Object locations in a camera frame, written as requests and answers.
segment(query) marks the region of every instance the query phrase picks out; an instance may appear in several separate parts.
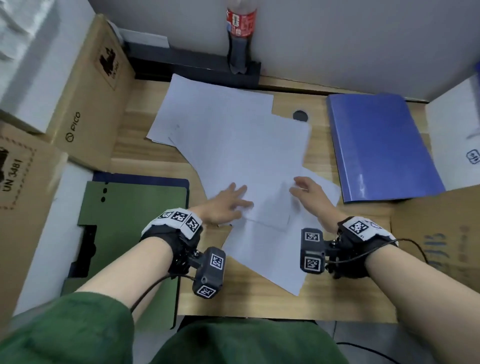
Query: brown cardboard box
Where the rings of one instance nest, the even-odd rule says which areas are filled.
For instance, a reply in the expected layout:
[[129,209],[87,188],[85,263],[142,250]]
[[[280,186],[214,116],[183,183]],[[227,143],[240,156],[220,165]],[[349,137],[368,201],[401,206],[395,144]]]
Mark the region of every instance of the brown cardboard box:
[[[432,266],[480,292],[480,185],[399,203],[392,216],[396,238],[420,244]],[[422,259],[408,242],[400,247]]]
[[108,170],[134,77],[108,22],[97,15],[41,138],[77,163]]
[[0,337],[15,310],[67,157],[0,121]]

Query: wooden desk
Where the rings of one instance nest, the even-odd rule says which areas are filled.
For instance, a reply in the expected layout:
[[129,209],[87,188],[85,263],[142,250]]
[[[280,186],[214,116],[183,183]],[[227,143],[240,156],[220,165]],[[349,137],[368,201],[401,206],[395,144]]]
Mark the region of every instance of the wooden desk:
[[[151,176],[187,178],[190,181],[190,205],[206,200],[197,173],[177,149],[145,139],[158,112],[168,83],[135,81],[110,171]],[[271,92],[275,95],[273,113],[291,118],[301,109],[309,115],[312,137],[304,166],[334,183],[340,184],[324,96]],[[425,107],[409,105],[417,126],[429,145]],[[349,215],[371,218],[390,227],[391,203],[365,203],[339,206]],[[221,247],[228,227],[207,227],[199,249]],[[182,280],[179,315],[217,315],[314,320],[396,322],[395,308],[370,279],[333,280],[330,275],[307,275],[300,296],[296,297],[264,279],[232,258],[227,258],[222,291],[212,300],[192,292],[192,283]]]

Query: gray wall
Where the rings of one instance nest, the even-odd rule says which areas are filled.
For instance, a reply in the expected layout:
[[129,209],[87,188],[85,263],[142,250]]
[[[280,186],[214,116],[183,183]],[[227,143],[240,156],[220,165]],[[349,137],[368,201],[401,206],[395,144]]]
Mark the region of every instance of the gray wall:
[[[90,0],[120,27],[226,54],[225,0]],[[480,61],[479,0],[260,0],[264,75],[432,99]]]

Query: person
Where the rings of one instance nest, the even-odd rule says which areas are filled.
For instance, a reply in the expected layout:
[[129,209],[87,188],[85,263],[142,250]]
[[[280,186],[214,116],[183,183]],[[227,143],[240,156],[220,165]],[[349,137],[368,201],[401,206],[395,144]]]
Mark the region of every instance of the person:
[[[335,208],[322,188],[296,177],[290,192],[325,230],[337,232],[349,217]],[[191,208],[203,222],[223,224],[241,217],[247,187],[235,184]],[[58,299],[42,316],[0,343],[0,362],[131,363],[134,323],[150,292],[129,308],[172,262],[166,241],[149,237],[90,279]],[[480,294],[389,244],[369,254],[360,267],[396,306],[409,325],[447,363],[480,363]],[[311,322],[211,318],[189,324],[160,349],[152,363],[347,363],[333,339]]]

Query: bottle label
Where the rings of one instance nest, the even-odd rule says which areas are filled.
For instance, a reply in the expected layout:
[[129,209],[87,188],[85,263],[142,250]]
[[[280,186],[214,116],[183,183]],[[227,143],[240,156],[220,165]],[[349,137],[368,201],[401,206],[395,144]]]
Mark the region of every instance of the bottle label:
[[227,9],[227,30],[233,36],[249,37],[255,30],[257,10],[246,15],[238,15]]

